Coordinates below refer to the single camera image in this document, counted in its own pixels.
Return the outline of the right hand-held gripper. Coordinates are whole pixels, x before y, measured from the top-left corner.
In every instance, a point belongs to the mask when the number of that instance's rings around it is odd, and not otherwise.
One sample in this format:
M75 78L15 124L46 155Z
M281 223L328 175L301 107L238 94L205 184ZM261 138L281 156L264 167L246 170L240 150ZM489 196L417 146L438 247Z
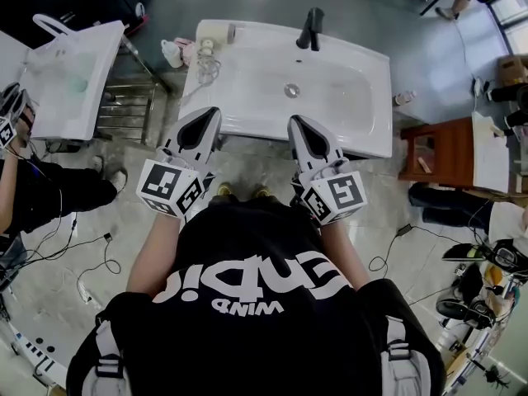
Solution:
M316 225L328 225L351 216L367 205L361 175L343 157L336 136L316 120L290 117L287 132L294 159L302 173L292 181L292 205L306 208ZM317 163L331 163L317 172Z

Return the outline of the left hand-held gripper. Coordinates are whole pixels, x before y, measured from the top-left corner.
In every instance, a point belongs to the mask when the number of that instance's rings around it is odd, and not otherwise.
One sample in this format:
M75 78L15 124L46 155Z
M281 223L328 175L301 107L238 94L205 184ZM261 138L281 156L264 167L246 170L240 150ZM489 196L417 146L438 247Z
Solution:
M136 195L158 213L184 219L191 207L208 191L215 175L206 162L222 124L217 106L195 110L178 120L156 158L147 158ZM183 154L171 150L187 150Z

